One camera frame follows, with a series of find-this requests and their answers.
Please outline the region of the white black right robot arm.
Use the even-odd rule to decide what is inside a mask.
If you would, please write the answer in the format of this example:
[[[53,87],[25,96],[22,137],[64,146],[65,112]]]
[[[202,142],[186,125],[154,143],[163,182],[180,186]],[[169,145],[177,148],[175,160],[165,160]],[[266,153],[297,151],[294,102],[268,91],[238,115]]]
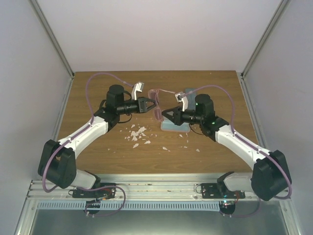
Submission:
[[[260,199],[288,199],[292,194],[292,180],[285,155],[258,146],[237,132],[232,125],[217,116],[213,100],[207,94],[195,97],[195,109],[187,108],[187,100],[177,94],[182,106],[162,111],[173,124],[197,124],[202,134],[231,150],[252,170],[251,173],[228,172],[217,179],[217,194],[228,198],[234,191],[255,193]]]

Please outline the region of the pink clear glasses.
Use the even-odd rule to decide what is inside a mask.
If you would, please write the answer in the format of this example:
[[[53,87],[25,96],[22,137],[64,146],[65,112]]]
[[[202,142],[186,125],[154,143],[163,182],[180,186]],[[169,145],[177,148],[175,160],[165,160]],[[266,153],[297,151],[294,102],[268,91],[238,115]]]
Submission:
[[[148,91],[148,98],[153,99],[156,103],[156,107],[154,108],[154,117],[156,121],[163,122],[164,118],[162,115],[162,110],[159,106],[159,93],[160,92],[165,92],[165,93],[170,93],[170,94],[175,94],[175,92],[164,90],[164,89],[150,89]]]

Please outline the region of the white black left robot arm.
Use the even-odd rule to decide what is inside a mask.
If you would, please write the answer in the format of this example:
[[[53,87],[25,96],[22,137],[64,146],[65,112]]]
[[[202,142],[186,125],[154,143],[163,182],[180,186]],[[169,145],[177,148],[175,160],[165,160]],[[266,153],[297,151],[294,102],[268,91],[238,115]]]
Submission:
[[[90,120],[69,136],[58,141],[48,140],[43,148],[38,174],[42,177],[44,191],[51,192],[46,182],[55,187],[65,189],[69,186],[83,188],[88,197],[94,198],[100,194],[101,186],[98,177],[87,171],[78,170],[76,159],[92,142],[107,134],[118,123],[121,115],[146,113],[156,106],[153,99],[139,97],[144,84],[137,82],[130,99],[121,85],[110,86],[107,97],[96,112],[92,112]]]

